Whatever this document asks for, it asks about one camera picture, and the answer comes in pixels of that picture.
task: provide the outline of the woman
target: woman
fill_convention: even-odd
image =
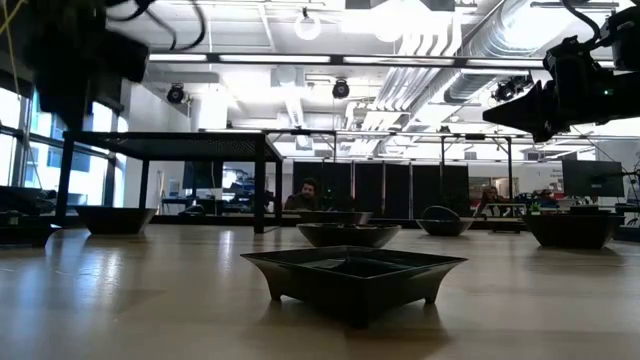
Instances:
[[[508,200],[498,195],[498,189],[495,186],[489,186],[484,189],[484,191],[482,191],[482,199],[480,200],[480,204],[478,204],[476,212],[473,214],[473,216],[480,216],[482,214],[485,214],[487,216],[501,216],[502,212],[500,211],[499,206],[487,207],[487,204],[503,202],[508,202]]]

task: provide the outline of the black table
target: black table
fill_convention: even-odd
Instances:
[[[147,202],[150,161],[238,161],[255,163],[255,201],[264,203],[265,170],[267,162],[276,164],[276,223],[282,219],[282,161],[283,157],[262,132],[88,132],[64,133],[64,148],[60,166],[60,182],[56,216],[64,221],[69,196],[69,178],[74,143],[83,143],[142,160],[139,208]],[[255,233],[264,233],[264,208],[256,206],[253,224]]]

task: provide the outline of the computer monitor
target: computer monitor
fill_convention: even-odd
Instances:
[[[183,189],[213,189],[213,163],[185,161],[182,177]]]
[[[564,193],[568,196],[623,197],[622,165],[614,161],[563,160]]]

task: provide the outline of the black planter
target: black planter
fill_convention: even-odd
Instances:
[[[76,206],[80,220],[94,235],[137,234],[144,230],[156,209]]]
[[[376,315],[420,299],[434,303],[444,276],[466,259],[338,246],[244,254],[282,295],[366,326]]]
[[[334,223],[334,224],[358,224],[369,222],[373,213],[342,212],[342,211],[298,211],[303,223]]]
[[[400,231],[398,225],[300,224],[298,229],[315,247],[381,248]]]
[[[473,220],[416,220],[416,222],[433,236],[459,236],[473,224]]]
[[[0,226],[0,246],[28,245],[44,247],[49,237],[60,227],[56,225]]]
[[[601,249],[622,225],[624,216],[525,215],[522,220],[542,246]]]

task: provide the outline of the wooden floor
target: wooden floor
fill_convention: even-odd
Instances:
[[[412,303],[367,330],[272,303],[239,256],[308,246],[293,228],[254,239],[248,227],[158,225],[0,250],[0,359],[640,358],[639,245],[562,251],[529,234],[405,230],[388,248],[470,260],[435,306]]]

